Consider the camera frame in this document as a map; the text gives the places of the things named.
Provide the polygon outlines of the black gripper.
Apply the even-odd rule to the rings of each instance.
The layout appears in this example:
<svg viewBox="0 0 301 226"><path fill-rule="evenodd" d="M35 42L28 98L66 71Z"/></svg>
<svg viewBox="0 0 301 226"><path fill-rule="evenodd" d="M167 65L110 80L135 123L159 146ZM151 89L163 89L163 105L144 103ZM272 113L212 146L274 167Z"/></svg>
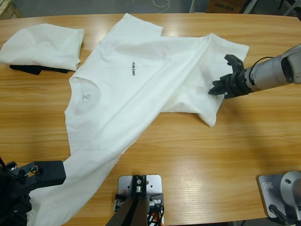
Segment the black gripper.
<svg viewBox="0 0 301 226"><path fill-rule="evenodd" d="M224 95L224 98L234 98L252 93L248 87L245 70L224 75L220 80L213 81L213 87L209 90L210 95Z"/></svg>
<svg viewBox="0 0 301 226"><path fill-rule="evenodd" d="M25 171L13 174L0 163L0 224L2 226L27 225L27 212L31 210Z"/></svg>

